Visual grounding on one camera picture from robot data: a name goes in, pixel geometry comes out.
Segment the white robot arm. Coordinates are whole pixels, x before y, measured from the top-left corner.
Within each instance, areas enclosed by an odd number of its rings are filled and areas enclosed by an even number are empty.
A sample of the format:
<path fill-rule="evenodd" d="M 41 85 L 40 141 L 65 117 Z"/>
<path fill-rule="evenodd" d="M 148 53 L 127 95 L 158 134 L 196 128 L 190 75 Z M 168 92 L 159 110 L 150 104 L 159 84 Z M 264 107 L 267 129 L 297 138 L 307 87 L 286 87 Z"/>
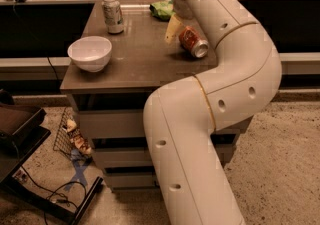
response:
<path fill-rule="evenodd" d="M 282 66 L 260 22 L 237 0 L 183 0 L 218 58 L 164 85 L 144 107 L 149 152 L 171 225 L 245 225 L 211 134 L 262 110 Z"/>

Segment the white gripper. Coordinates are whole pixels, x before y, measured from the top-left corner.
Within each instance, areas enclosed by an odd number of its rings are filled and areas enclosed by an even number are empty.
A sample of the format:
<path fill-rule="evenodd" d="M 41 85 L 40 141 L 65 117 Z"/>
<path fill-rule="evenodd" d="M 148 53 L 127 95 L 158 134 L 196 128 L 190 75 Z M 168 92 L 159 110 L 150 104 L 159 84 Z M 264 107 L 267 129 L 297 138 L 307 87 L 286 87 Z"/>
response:
<path fill-rule="evenodd" d="M 184 23 L 181 18 L 188 20 L 193 18 L 193 13 L 185 0 L 173 0 L 173 8 L 176 14 L 171 16 L 167 26 L 165 34 L 167 44 L 171 44 L 184 29 Z"/>

